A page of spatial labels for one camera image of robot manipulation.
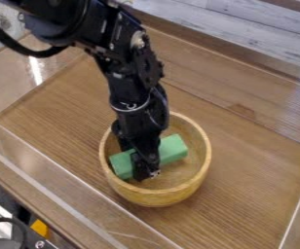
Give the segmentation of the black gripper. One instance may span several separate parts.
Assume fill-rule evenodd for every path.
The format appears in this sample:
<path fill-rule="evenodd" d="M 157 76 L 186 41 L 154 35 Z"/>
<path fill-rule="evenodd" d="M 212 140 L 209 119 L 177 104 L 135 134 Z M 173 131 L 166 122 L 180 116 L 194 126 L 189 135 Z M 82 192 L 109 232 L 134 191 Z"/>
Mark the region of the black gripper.
<path fill-rule="evenodd" d="M 169 100 L 162 93 L 152 93 L 137 108 L 114 110 L 118 118 L 111 124 L 111 130 L 121 150 L 135 150 L 130 155 L 131 178 L 142 182 L 161 174 L 160 136 L 170 122 Z"/>

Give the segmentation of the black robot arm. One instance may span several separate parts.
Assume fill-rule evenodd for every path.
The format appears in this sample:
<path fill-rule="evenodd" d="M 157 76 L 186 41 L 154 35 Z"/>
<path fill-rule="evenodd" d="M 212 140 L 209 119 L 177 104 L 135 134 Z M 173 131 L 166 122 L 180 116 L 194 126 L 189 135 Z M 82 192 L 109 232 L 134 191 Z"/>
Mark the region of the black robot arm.
<path fill-rule="evenodd" d="M 111 129 L 130 150 L 131 177 L 142 181 L 161 172 L 161 134 L 170 123 L 169 98 L 161 79 L 165 65 L 142 22 L 110 0 L 0 0 L 23 15 L 26 29 L 50 48 L 23 46 L 0 27 L 0 43 L 14 52 L 50 57 L 69 47 L 93 56 L 109 83 L 117 113 Z"/>

